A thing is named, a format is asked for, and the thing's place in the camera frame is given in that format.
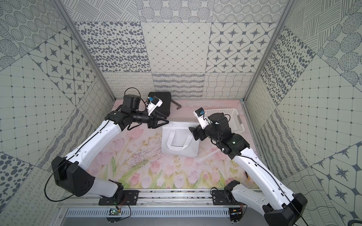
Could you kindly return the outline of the white adhesive strip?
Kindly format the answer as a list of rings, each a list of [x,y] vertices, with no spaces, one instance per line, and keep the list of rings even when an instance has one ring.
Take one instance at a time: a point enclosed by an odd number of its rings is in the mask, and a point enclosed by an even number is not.
[[[211,153],[209,153],[209,154],[201,157],[201,158],[198,159],[196,162],[197,162],[197,163],[201,163],[201,162],[203,162],[204,160],[208,159],[209,157],[213,156],[214,154],[220,153],[220,152],[221,152],[220,150],[215,150],[215,151],[213,151],[213,152],[211,152]]]

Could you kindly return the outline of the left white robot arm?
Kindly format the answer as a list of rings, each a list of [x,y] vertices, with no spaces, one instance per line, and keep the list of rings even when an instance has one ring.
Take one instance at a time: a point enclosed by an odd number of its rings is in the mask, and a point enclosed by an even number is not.
[[[92,194],[110,198],[114,203],[122,202],[124,195],[121,183],[96,178],[87,169],[116,135],[133,129],[132,123],[137,126],[146,124],[149,129],[157,129],[169,123],[156,110],[163,104],[162,99],[149,97],[144,111],[139,110],[141,101],[137,95],[125,95],[123,103],[107,114],[101,125],[79,147],[65,157],[57,156],[51,163],[55,184],[77,197]]]

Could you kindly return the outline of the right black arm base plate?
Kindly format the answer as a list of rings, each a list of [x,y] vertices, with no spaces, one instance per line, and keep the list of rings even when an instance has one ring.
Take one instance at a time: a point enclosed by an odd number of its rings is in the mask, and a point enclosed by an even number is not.
[[[228,190],[210,190],[213,199],[213,205],[238,205],[240,202],[236,201],[231,191]]]

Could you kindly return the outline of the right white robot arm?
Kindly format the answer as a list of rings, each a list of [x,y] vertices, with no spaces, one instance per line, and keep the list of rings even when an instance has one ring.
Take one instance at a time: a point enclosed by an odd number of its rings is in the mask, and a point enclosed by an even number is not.
[[[301,193],[294,193],[280,182],[259,160],[250,144],[237,133],[232,132],[225,114],[205,115],[203,108],[194,112],[199,125],[190,127],[195,140],[209,138],[222,153],[234,160],[258,185],[261,192],[255,192],[233,180],[223,192],[214,191],[212,196],[234,205],[242,203],[259,212],[270,226],[294,226],[302,218],[307,199]]]

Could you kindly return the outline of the white insulated delivery bag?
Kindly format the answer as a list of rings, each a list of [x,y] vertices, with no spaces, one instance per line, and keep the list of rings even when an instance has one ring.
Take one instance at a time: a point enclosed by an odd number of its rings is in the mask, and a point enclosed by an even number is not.
[[[199,140],[195,140],[189,127],[197,127],[196,122],[171,121],[162,126],[161,152],[189,158],[197,158]]]

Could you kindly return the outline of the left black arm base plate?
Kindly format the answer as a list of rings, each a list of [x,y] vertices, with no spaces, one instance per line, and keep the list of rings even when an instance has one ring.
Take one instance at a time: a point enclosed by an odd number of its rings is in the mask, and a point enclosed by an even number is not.
[[[135,206],[139,197],[139,190],[120,190],[117,191],[113,197],[101,196],[98,205],[110,206],[110,205],[130,205]]]

